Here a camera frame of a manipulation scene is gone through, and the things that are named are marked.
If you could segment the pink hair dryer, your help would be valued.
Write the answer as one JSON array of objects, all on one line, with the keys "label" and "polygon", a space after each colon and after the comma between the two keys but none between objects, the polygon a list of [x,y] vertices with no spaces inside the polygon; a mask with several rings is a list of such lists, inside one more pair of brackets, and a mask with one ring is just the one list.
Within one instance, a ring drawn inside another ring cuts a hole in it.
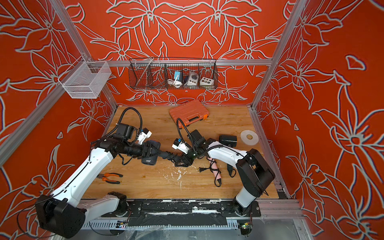
[{"label": "pink hair dryer", "polygon": [[215,159],[207,158],[207,160],[210,162],[210,171],[214,174],[214,184],[219,188],[222,185],[221,171]]}]

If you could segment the dark green hair dryer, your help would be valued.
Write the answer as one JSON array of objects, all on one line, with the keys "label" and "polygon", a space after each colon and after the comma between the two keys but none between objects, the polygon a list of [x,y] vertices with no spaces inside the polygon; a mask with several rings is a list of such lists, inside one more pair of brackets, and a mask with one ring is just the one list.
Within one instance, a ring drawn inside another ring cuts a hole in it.
[{"label": "dark green hair dryer", "polygon": [[230,148],[235,148],[238,144],[238,138],[233,135],[220,135],[219,143]]}]

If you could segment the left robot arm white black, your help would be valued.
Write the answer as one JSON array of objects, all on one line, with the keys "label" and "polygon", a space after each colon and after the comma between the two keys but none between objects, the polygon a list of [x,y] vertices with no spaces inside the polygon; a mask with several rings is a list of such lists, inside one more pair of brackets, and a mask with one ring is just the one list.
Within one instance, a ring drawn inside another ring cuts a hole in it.
[{"label": "left robot arm white black", "polygon": [[121,216],[129,211],[127,197],[117,192],[110,192],[88,205],[80,205],[80,201],[94,179],[117,155],[140,159],[150,166],[156,164],[159,145],[148,141],[151,132],[143,127],[135,137],[132,132],[132,127],[123,124],[120,118],[112,131],[92,142],[89,156],[60,187],[51,195],[37,199],[35,210],[40,228],[71,238],[93,219],[107,213]]}]

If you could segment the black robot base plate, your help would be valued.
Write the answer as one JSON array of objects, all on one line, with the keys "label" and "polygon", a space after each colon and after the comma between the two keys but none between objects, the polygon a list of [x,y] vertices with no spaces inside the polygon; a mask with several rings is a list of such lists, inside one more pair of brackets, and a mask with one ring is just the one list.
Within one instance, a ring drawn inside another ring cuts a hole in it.
[{"label": "black robot base plate", "polygon": [[260,217],[258,202],[245,209],[232,199],[136,199],[127,200],[127,211],[105,214],[103,219],[122,220],[129,227],[237,227],[230,221],[249,222]]}]

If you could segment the black hair dryer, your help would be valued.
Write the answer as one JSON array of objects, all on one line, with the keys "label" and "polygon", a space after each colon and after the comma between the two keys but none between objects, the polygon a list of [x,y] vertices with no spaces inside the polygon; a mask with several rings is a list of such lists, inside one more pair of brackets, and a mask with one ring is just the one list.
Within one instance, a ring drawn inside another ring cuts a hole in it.
[{"label": "black hair dryer", "polygon": [[157,159],[159,157],[162,158],[162,159],[169,160],[169,161],[171,161],[172,163],[175,164],[175,157],[176,156],[180,156],[180,155],[168,152],[168,151],[160,150],[161,143],[159,143],[159,142],[150,140],[150,141],[146,141],[144,143],[151,143],[153,145],[153,147],[154,147],[153,148],[153,152],[152,152],[153,155],[154,155],[154,160],[153,161],[142,161],[142,156],[141,156],[141,162],[144,165],[154,166],[157,163]]}]

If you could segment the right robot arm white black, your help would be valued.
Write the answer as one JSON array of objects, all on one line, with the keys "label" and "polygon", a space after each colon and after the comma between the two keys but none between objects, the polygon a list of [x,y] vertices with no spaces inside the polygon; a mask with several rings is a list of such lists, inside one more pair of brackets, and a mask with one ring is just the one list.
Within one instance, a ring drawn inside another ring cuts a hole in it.
[{"label": "right robot arm white black", "polygon": [[190,132],[181,119],[176,120],[186,130],[191,145],[188,145],[181,134],[174,141],[173,148],[182,151],[181,156],[174,159],[176,167],[189,167],[195,159],[207,157],[232,166],[239,175],[243,188],[236,195],[232,209],[238,216],[245,216],[252,206],[252,202],[267,193],[267,187],[276,175],[262,154],[256,150],[241,151],[226,146],[214,139],[206,140],[199,131]]}]

